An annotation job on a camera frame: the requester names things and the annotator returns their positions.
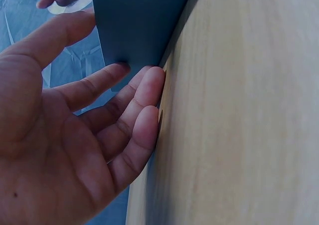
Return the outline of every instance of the plastic sheet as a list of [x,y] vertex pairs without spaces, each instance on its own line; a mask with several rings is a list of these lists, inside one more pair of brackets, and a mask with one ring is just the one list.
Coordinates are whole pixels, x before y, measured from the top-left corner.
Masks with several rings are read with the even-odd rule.
[[[38,0],[0,0],[0,51],[21,40],[30,32],[52,18],[47,9],[37,9]],[[83,41],[65,48],[63,52],[43,71],[43,87],[54,87],[82,79],[104,67],[97,30],[94,29]],[[105,92],[94,104],[78,111],[98,107],[115,95]],[[89,225],[124,225],[126,220],[127,188],[102,213],[91,220]]]

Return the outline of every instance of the palm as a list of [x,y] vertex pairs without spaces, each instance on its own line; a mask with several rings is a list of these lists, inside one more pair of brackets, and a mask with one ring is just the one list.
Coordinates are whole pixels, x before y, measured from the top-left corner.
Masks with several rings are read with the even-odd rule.
[[123,78],[126,66],[113,64],[82,81],[41,89],[41,69],[63,48],[58,35],[45,40],[43,33],[63,20],[66,31],[76,29],[66,42],[72,44],[91,31],[92,18],[87,12],[58,17],[0,56],[3,223],[82,223],[125,189],[151,155],[158,110],[150,105],[160,96],[161,69],[145,67],[105,106],[81,116],[73,112]]

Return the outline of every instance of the wood grain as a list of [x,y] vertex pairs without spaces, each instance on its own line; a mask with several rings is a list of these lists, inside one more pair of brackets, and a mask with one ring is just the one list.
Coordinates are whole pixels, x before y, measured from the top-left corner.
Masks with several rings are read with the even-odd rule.
[[198,0],[165,68],[136,224],[319,224],[319,0]]

